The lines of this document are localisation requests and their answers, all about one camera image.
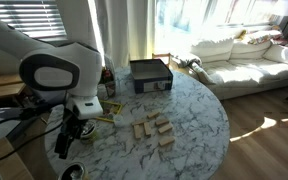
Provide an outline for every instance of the white curtain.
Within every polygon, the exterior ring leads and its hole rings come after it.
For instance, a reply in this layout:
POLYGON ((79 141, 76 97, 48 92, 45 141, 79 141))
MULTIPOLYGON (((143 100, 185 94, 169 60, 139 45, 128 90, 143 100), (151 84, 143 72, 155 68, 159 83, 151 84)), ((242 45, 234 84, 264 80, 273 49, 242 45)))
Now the white curtain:
POLYGON ((115 67, 151 57, 155 0, 95 0, 95 4, 104 52, 115 67))

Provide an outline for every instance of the floor lamp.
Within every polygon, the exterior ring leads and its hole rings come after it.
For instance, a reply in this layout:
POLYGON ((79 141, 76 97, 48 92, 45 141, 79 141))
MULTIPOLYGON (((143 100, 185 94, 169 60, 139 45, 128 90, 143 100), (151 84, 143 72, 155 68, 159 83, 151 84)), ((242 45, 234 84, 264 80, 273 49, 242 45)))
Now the floor lamp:
MULTIPOLYGON (((272 14, 278 16, 288 16, 288 0, 278 0, 273 8, 272 14)), ((288 25, 288 20, 283 28, 283 33, 288 25)))

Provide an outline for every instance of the marble table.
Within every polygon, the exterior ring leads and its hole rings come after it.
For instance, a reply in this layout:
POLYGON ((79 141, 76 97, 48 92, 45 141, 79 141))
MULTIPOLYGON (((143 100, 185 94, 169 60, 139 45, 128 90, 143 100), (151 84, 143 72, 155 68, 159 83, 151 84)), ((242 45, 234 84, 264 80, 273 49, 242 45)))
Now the marble table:
MULTIPOLYGON (((65 160, 54 153, 59 129, 47 135, 45 148, 55 172, 60 174, 69 164, 82 162, 91 179, 210 178, 227 152, 227 115, 204 85, 182 73, 172 73, 172 90, 135 94, 129 68, 117 69, 118 92, 110 100, 124 105, 124 126, 96 121, 98 139, 89 145, 75 140, 65 160), (156 120, 151 120, 151 137, 143 132, 141 139, 135 139, 131 122, 154 110, 161 112, 157 119, 170 120, 172 131, 159 134, 156 120), (160 147, 158 141, 167 135, 174 136, 175 142, 160 147)), ((47 129, 60 119, 60 114, 52 113, 47 129)))

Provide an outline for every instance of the black box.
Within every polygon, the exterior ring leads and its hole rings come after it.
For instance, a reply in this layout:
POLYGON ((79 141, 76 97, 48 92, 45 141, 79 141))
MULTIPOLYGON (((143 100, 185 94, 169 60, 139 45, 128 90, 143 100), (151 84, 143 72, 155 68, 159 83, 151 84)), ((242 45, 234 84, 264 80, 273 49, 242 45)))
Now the black box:
POLYGON ((173 74, 160 59, 130 61, 135 93, 171 90, 173 74))

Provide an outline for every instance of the window blind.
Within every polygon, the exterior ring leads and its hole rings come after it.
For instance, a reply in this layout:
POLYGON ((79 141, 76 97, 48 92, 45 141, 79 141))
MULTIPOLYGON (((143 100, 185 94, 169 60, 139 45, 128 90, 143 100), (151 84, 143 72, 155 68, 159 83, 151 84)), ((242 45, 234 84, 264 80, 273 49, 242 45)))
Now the window blind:
POLYGON ((32 38, 66 36, 55 0, 0 1, 0 20, 32 38))

